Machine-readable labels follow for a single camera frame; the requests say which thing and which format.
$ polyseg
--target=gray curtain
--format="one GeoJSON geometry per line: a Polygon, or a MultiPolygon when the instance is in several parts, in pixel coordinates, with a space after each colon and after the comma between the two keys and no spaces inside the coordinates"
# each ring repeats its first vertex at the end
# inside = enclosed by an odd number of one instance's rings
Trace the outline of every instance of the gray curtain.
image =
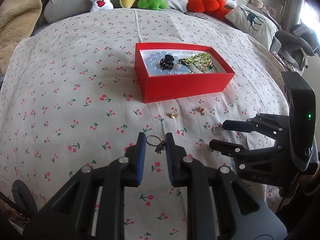
{"type": "Polygon", "coordinates": [[[288,32],[292,25],[299,23],[302,4],[303,0],[287,0],[281,22],[284,31],[288,32]]]}

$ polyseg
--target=silver bolt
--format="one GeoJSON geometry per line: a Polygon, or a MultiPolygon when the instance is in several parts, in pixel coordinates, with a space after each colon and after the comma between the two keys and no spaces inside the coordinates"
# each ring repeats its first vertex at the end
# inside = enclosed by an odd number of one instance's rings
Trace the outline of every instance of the silver bolt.
{"type": "Polygon", "coordinates": [[[229,173],[230,169],[227,166],[220,167],[221,173],[227,174],[229,173]]]}
{"type": "Polygon", "coordinates": [[[90,166],[83,166],[83,167],[81,168],[81,171],[82,171],[83,173],[89,173],[89,172],[91,171],[91,167],[90,167],[90,166]]]}
{"type": "Polygon", "coordinates": [[[190,156],[184,156],[183,157],[183,161],[185,163],[191,163],[193,161],[193,159],[190,156]]]}
{"type": "Polygon", "coordinates": [[[120,163],[128,163],[129,162],[129,158],[128,157],[121,157],[121,158],[119,158],[119,162],[120,163]]]}

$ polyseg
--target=window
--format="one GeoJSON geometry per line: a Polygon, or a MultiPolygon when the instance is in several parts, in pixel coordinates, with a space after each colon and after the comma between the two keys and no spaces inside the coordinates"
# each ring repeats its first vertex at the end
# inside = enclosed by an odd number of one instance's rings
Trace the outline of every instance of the window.
{"type": "Polygon", "coordinates": [[[318,37],[320,41],[320,21],[316,14],[316,12],[312,9],[310,5],[308,5],[305,1],[303,1],[303,5],[300,12],[300,19],[302,22],[311,28],[318,37]]]}

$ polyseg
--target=silver ring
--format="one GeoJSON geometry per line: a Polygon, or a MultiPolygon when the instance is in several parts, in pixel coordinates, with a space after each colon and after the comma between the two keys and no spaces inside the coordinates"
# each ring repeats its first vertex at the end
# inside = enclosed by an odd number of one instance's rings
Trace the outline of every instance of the silver ring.
{"type": "Polygon", "coordinates": [[[218,125],[212,127],[212,132],[215,134],[215,135],[222,135],[222,128],[219,127],[218,125]]]}
{"type": "Polygon", "coordinates": [[[148,135],[148,136],[146,137],[146,143],[147,143],[148,145],[150,145],[150,146],[157,147],[161,142],[162,142],[162,140],[161,140],[160,137],[158,137],[158,136],[148,135]],[[149,142],[148,142],[148,138],[149,138],[149,137],[157,138],[157,139],[159,140],[159,143],[158,143],[157,145],[149,143],[149,142]]]}

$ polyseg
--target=red box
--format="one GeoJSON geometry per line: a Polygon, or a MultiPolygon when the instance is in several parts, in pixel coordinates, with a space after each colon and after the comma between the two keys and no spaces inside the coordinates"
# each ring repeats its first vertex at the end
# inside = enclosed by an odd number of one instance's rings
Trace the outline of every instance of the red box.
{"type": "Polygon", "coordinates": [[[227,62],[212,47],[183,43],[137,43],[134,68],[141,88],[143,102],[151,103],[175,98],[222,92],[235,75],[227,62]],[[149,76],[141,50],[198,50],[211,53],[226,73],[196,73],[149,76]]]}

